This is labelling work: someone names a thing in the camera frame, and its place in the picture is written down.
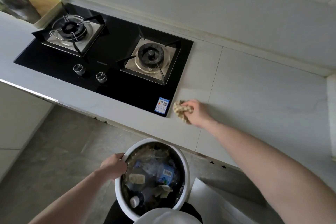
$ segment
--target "energy label sticker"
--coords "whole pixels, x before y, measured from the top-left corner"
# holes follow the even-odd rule
[[[168,99],[159,98],[159,101],[157,102],[154,111],[165,114],[166,110],[167,110],[168,103],[169,103]]]

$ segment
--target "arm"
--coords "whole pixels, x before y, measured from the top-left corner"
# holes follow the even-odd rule
[[[84,223],[96,194],[103,184],[126,172],[126,163],[120,161],[123,155],[124,153],[119,153],[107,158],[99,169],[55,200],[29,224]]]
[[[184,105],[194,108],[185,113],[189,121],[217,138],[285,223],[336,223],[336,194],[311,171],[267,143],[217,122],[197,100]]]

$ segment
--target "person's left hand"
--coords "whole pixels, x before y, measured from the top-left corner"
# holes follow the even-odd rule
[[[102,162],[100,169],[104,171],[108,179],[115,180],[126,173],[127,165],[121,161],[123,156],[124,153],[113,154]]]

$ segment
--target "bottle cap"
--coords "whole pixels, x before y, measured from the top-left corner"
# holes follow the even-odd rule
[[[140,204],[140,199],[138,196],[134,196],[130,199],[129,203],[133,208],[136,208]]]

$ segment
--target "trash can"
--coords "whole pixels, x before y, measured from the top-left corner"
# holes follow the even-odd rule
[[[140,165],[140,161],[138,161],[137,159],[139,158],[139,156],[141,156],[142,153],[148,151],[148,149],[153,149],[153,151],[161,150],[169,154],[171,164],[161,164],[161,166],[157,168],[158,174],[155,176],[155,179],[156,181],[160,182],[160,186],[166,188],[169,188],[170,186],[171,191],[166,196],[166,198],[154,198],[157,202],[155,206],[153,206],[153,208],[151,208],[151,205],[146,207],[135,207],[134,198],[137,197],[134,196],[135,192],[132,188],[130,188],[129,185],[129,169],[132,168],[132,166]],[[128,164],[128,170],[126,174],[115,180],[115,194],[121,209],[130,219],[132,219],[133,221],[137,221],[140,216],[155,208],[164,207],[176,210],[181,209],[182,205],[187,199],[190,186],[189,166],[181,150],[153,138],[147,138],[140,142],[137,142],[131,148],[129,148],[124,154],[122,161],[125,161]]]

